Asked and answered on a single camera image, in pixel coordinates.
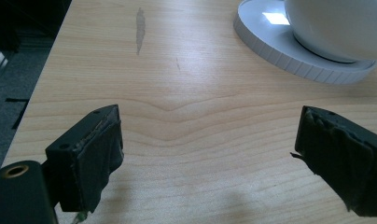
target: gray carpet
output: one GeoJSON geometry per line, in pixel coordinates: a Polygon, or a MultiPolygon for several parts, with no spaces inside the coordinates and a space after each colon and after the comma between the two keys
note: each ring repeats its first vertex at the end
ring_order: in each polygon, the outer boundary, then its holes
{"type": "Polygon", "coordinates": [[[18,52],[3,52],[8,62],[0,71],[0,167],[53,43],[33,32],[20,38],[18,52]]]}

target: wooden table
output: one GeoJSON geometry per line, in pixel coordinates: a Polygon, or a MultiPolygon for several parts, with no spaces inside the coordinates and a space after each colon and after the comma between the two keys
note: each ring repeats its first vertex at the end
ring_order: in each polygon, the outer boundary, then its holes
{"type": "Polygon", "coordinates": [[[86,223],[377,223],[289,154],[303,105],[377,133],[377,69],[350,86],[290,75],[235,34],[239,3],[73,1],[5,165],[119,104],[126,157],[86,223]]]}

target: light wood surface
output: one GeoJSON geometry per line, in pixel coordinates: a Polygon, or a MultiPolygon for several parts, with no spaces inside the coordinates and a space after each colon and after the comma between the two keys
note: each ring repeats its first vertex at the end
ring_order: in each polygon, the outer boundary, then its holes
{"type": "Polygon", "coordinates": [[[350,86],[290,75],[235,34],[239,3],[74,0],[5,165],[44,161],[87,113],[119,104],[125,160],[86,223],[377,223],[289,155],[303,105],[377,133],[377,69],[350,86]]]}

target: white mug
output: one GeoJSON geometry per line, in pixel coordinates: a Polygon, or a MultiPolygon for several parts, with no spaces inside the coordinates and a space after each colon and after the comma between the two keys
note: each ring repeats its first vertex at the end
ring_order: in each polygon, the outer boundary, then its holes
{"type": "Polygon", "coordinates": [[[285,0],[294,36],[341,63],[377,60],[377,0],[285,0]]]}

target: white saucer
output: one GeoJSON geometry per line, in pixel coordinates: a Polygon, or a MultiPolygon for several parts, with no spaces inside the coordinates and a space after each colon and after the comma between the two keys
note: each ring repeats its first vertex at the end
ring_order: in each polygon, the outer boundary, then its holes
{"type": "Polygon", "coordinates": [[[376,61],[337,63],[303,47],[288,24],[283,0],[245,0],[239,5],[234,29],[261,58],[289,73],[310,80],[349,84],[363,79],[376,61]]]}

